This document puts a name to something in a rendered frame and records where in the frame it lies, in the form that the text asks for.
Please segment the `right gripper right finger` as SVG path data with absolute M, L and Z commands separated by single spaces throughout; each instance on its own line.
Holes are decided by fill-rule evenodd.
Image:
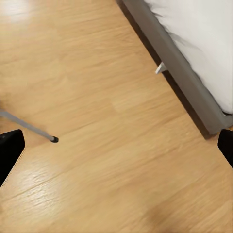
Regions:
M 217 146 L 233 168 L 233 131 L 221 129 Z

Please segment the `camera tripod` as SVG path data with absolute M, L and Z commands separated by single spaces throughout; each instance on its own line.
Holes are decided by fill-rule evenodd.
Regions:
M 12 121 L 12 122 L 20 125 L 20 126 L 23 126 L 23 127 L 27 128 L 27 129 L 29 129 L 29 130 L 31 130 L 31 131 L 39 134 L 39 135 L 41 135 L 41 136 L 43 136 L 43 137 L 51 140 L 51 142 L 53 142 L 53 143 L 57 143 L 58 142 L 58 138 L 57 137 L 51 136 L 51 135 L 49 135 L 49 134 L 41 131 L 40 129 L 38 129 L 38 128 L 36 128 L 36 127 L 28 124 L 27 122 L 25 122 L 25 121 L 23 121 L 23 120 L 15 117 L 15 116 L 13 116 L 12 114 L 10 114 L 10 113 L 2 110 L 2 109 L 0 109 L 0 116 L 2 116 L 4 118 L 6 118 L 6 119 L 8 119 L 8 120 L 10 120 L 10 121 Z

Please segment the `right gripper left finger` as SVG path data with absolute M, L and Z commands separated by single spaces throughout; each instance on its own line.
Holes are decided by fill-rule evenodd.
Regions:
M 0 187 L 25 148 L 20 129 L 0 134 Z

